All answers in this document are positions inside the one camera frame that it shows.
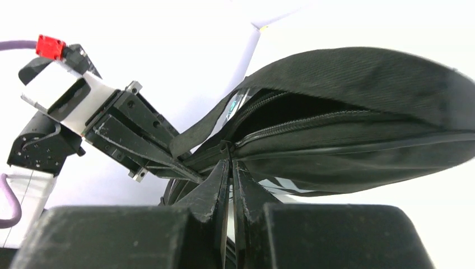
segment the cable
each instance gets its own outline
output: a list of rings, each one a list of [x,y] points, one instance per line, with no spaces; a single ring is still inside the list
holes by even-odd
[[[30,40],[11,40],[0,41],[0,52],[14,49],[36,49],[36,41]]]
[[[11,41],[0,41],[0,52],[5,50],[15,50],[15,49],[36,49],[36,41],[29,40],[11,40]],[[13,192],[10,185],[7,182],[7,174],[0,175],[0,189],[7,197],[8,204],[12,210],[11,219],[4,220],[0,219],[0,229],[7,229],[15,226],[21,219],[21,205]]]
[[[8,185],[7,177],[7,174],[0,175],[0,189],[7,197],[8,204],[10,204],[10,208],[12,209],[12,217],[8,220],[0,219],[0,229],[13,227],[18,222],[20,222],[21,219],[21,205],[12,188],[10,185]]]

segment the black bag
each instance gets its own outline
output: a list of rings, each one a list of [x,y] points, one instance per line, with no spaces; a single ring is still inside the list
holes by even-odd
[[[259,91],[206,140],[243,89]],[[426,59],[378,48],[314,50],[247,77],[169,146],[179,157],[204,142],[184,159],[202,175],[231,154],[257,181],[289,179],[302,196],[352,193],[470,160],[474,104],[470,79]]]

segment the red connector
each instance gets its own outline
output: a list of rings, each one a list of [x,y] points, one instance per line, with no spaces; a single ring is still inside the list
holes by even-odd
[[[61,60],[63,58],[63,49],[66,43],[56,38],[40,35],[36,43],[36,53],[38,56],[51,60]]]

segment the white robot part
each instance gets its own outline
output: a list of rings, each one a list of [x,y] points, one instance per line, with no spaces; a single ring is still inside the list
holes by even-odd
[[[53,105],[81,79],[87,83],[90,91],[80,103],[64,118],[58,119],[49,113]],[[26,85],[22,99],[81,136],[86,129],[87,120],[114,91],[115,88],[104,84],[103,80],[93,73],[87,71],[81,75],[63,62],[54,61]]]

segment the white background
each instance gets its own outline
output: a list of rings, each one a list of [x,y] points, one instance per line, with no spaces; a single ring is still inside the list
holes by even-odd
[[[0,40],[45,34],[80,43],[105,81],[118,88],[139,81],[147,100],[181,132],[242,80],[249,61],[247,75],[310,49],[357,45],[398,49],[475,77],[475,22],[469,1],[323,0],[311,7],[306,2],[11,2],[0,17]],[[262,34],[254,27],[270,22]],[[31,51],[0,53],[4,88],[0,163],[6,162],[12,141],[34,114],[19,99],[22,85],[17,79],[18,70],[32,57]],[[86,144],[84,148],[84,157],[68,159],[47,207],[159,203],[167,180],[148,176],[138,184],[114,161]],[[438,268],[475,268],[472,174],[473,162],[367,192],[294,199],[399,206],[413,220]]]

